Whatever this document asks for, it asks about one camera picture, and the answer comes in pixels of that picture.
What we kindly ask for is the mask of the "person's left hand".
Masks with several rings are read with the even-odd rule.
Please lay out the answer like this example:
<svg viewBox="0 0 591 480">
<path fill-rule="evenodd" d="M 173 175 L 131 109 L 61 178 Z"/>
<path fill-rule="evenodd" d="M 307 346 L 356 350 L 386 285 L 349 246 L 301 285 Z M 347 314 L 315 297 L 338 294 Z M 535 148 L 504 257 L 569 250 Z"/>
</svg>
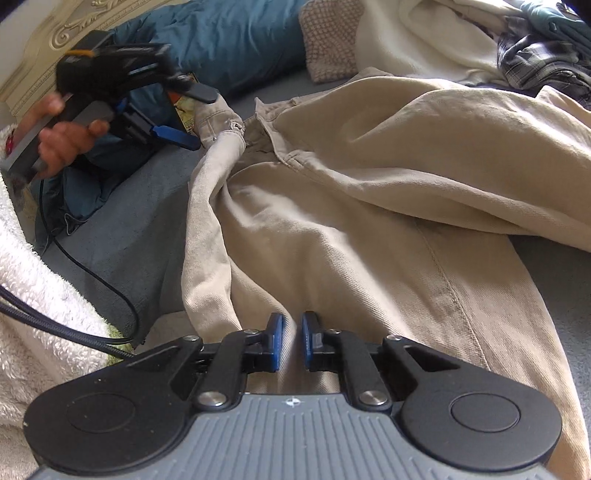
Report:
<svg viewBox="0 0 591 480">
<path fill-rule="evenodd" d="M 13 144 L 17 146 L 22 138 L 46 115 L 55 117 L 64 109 L 62 97 L 52 92 L 38 101 L 22 118 L 13 132 Z M 38 179 L 52 177 L 70 165 L 78 155 L 89 152 L 97 139 L 109 130 L 109 124 L 95 120 L 87 127 L 59 122 L 51 128 L 40 131 L 38 153 L 45 169 L 37 174 Z"/>
</svg>

